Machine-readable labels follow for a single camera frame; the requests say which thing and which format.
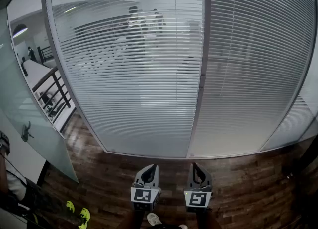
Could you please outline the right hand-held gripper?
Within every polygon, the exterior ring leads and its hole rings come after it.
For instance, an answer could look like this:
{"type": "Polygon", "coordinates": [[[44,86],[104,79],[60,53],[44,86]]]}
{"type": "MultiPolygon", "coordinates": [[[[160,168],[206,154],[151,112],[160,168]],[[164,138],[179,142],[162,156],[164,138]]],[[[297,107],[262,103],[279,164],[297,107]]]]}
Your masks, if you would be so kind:
{"type": "Polygon", "coordinates": [[[186,211],[203,213],[208,208],[212,196],[210,173],[200,164],[192,163],[188,172],[187,187],[196,187],[184,190],[186,211]]]}

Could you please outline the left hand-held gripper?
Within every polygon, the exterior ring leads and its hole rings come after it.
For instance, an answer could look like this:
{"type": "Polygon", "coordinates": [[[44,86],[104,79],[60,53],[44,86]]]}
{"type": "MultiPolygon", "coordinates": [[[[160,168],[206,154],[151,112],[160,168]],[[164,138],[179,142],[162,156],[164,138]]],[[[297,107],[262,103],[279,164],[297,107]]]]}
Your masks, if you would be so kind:
{"type": "Polygon", "coordinates": [[[159,166],[151,164],[141,169],[131,187],[131,203],[136,211],[153,211],[159,201],[159,166]]]}

